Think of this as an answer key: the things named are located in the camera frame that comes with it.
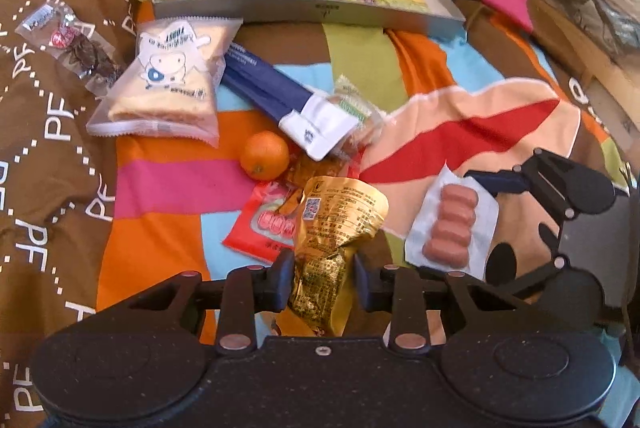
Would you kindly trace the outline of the sausage pack four pieces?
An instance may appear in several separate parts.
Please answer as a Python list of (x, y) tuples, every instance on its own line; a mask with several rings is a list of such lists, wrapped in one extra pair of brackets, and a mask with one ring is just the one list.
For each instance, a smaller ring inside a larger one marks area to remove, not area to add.
[(490, 192), (472, 177), (458, 177), (444, 166), (409, 229), (404, 260), (484, 279), (498, 215), (498, 201)]

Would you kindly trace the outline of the small green label biscuit packet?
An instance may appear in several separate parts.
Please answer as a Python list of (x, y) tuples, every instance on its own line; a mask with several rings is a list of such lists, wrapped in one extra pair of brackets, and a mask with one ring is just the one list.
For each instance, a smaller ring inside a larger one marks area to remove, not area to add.
[(367, 147), (374, 144), (384, 128), (384, 113), (365, 99), (358, 88), (341, 74), (334, 83), (329, 101), (357, 120), (357, 125), (332, 149), (332, 155), (343, 161), (352, 161)]

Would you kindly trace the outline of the brown PF patterned cloth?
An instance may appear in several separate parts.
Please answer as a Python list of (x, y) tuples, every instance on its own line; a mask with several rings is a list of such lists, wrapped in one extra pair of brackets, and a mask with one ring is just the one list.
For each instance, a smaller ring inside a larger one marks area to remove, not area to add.
[(96, 90), (73, 52), (23, 20), (66, 8), (93, 50), (134, 55), (135, 0), (1, 0), (1, 422), (35, 427), (32, 351), (96, 310), (115, 208), (115, 143), (86, 124)]

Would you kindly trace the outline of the orange mandarin fruit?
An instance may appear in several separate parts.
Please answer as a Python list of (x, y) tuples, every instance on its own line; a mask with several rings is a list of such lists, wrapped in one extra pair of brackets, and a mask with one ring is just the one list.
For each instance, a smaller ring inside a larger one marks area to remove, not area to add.
[(240, 166), (255, 181), (272, 181), (280, 177), (290, 163), (288, 143), (276, 133), (262, 131), (246, 141)]

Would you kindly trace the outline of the gold foil snack packet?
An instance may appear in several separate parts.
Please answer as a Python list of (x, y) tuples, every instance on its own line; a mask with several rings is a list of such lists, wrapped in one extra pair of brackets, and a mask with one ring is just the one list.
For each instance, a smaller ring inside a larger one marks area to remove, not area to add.
[(388, 214), (387, 197), (351, 177), (310, 179), (296, 215), (288, 307), (320, 337), (344, 333), (355, 296), (354, 259)]

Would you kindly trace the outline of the small gold red candy packet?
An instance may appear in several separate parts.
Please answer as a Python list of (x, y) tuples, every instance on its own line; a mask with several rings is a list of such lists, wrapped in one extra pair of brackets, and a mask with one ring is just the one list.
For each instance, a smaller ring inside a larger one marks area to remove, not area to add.
[(314, 177), (337, 177), (343, 170), (345, 162), (333, 156), (328, 156), (321, 161), (314, 161), (306, 154), (300, 154), (292, 162), (286, 172), (285, 180), (288, 185), (295, 188), (304, 188), (307, 182)]

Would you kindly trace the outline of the white toast bread packet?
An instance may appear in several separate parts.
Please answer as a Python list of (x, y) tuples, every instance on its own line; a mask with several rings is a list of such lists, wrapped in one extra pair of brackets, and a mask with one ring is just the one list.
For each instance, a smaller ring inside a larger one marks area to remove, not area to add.
[(184, 137), (217, 146), (216, 91), (239, 19), (165, 18), (140, 28), (137, 56), (87, 122), (93, 136)]

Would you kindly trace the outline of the pink round rice cracker packet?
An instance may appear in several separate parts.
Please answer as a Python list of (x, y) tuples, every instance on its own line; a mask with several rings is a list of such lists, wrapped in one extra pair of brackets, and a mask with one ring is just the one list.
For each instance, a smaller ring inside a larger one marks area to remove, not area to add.
[(300, 189), (279, 182), (258, 183), (222, 244), (254, 259), (273, 262), (283, 249), (294, 246), (295, 214), (301, 198)]

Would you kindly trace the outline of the dark blue white packet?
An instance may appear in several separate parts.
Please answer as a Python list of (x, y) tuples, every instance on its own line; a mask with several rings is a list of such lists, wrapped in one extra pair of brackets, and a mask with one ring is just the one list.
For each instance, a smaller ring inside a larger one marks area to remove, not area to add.
[(331, 154), (359, 120), (328, 96), (308, 90), (268, 62), (232, 43), (224, 54), (222, 83), (274, 121), (314, 161)]

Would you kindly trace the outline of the clear packet dark snack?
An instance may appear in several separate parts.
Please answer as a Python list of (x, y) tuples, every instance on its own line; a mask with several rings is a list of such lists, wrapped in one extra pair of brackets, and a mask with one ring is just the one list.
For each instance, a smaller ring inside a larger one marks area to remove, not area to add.
[(115, 47), (67, 5), (42, 4), (15, 31), (77, 76), (96, 98), (103, 98), (122, 74)]

